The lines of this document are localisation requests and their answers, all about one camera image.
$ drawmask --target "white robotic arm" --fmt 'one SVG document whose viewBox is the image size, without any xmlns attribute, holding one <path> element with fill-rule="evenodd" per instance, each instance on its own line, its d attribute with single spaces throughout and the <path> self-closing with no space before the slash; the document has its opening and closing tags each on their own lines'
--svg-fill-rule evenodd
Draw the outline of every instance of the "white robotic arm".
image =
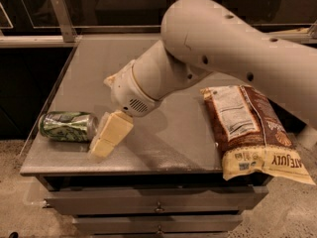
<svg viewBox="0 0 317 238">
<path fill-rule="evenodd" d="M 179 0 L 167 10 L 161 40 L 116 74 L 112 100 L 144 116 L 212 71 L 244 81 L 317 128 L 317 51 L 261 33 L 211 0 Z"/>
</svg>

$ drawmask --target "soda can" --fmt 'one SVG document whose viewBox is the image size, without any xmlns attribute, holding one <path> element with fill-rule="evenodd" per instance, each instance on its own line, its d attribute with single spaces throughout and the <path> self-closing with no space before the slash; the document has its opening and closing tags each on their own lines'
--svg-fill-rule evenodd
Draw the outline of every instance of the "soda can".
<svg viewBox="0 0 317 238">
<path fill-rule="evenodd" d="M 98 119 L 91 113 L 53 111 L 39 121 L 42 136 L 56 141 L 88 142 L 97 133 Z"/>
</svg>

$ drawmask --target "snack bag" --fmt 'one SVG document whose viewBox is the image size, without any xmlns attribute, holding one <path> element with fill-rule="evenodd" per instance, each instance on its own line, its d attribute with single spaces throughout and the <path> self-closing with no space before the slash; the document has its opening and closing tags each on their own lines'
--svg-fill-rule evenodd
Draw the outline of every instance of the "snack bag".
<svg viewBox="0 0 317 238">
<path fill-rule="evenodd" d="M 250 86 L 201 90 L 225 180 L 263 172 L 315 184 L 267 98 Z"/>
</svg>

